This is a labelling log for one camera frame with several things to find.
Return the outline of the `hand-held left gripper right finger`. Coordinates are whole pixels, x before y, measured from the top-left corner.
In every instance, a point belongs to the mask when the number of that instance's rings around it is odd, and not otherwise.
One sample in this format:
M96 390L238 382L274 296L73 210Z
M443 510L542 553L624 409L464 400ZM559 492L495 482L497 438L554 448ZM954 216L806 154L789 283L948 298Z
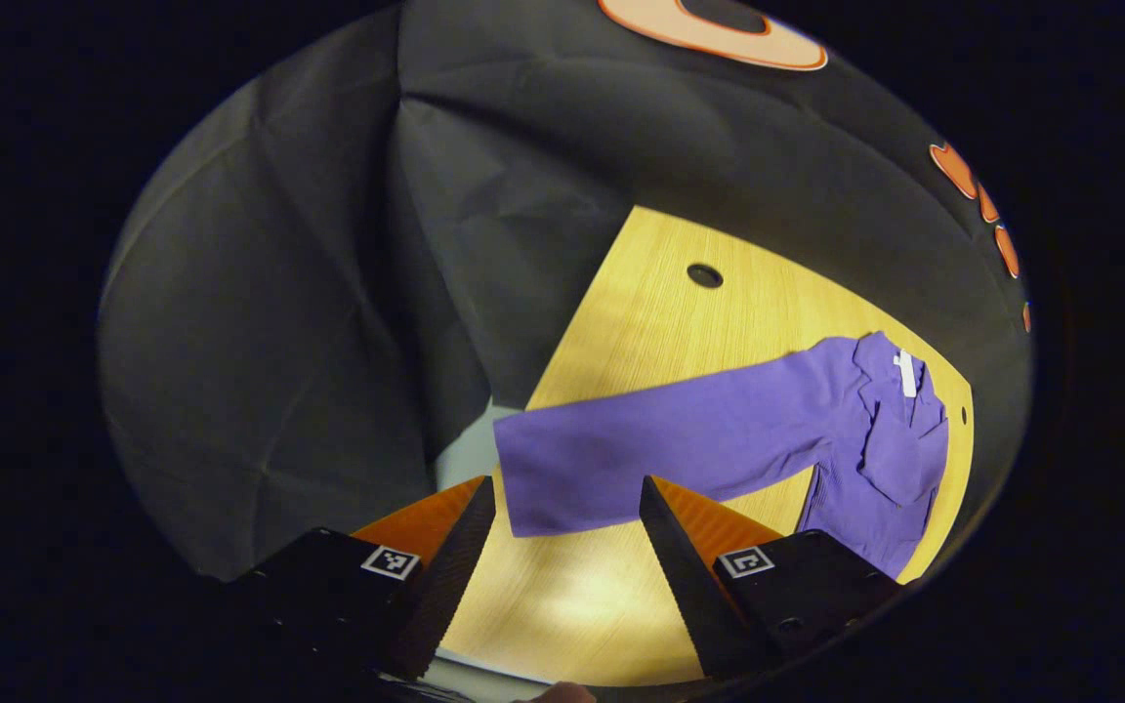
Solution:
M782 535L665 477L644 477L639 516L714 681L808 657L901 591L826 531Z

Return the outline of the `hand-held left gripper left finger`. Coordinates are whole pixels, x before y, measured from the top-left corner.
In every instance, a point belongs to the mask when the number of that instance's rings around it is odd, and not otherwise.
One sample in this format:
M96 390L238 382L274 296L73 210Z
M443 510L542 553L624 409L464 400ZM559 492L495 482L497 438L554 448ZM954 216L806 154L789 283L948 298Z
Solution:
M495 515L494 481L477 476L353 533L309 530L228 582L230 622L274 660L416 681L454 620Z

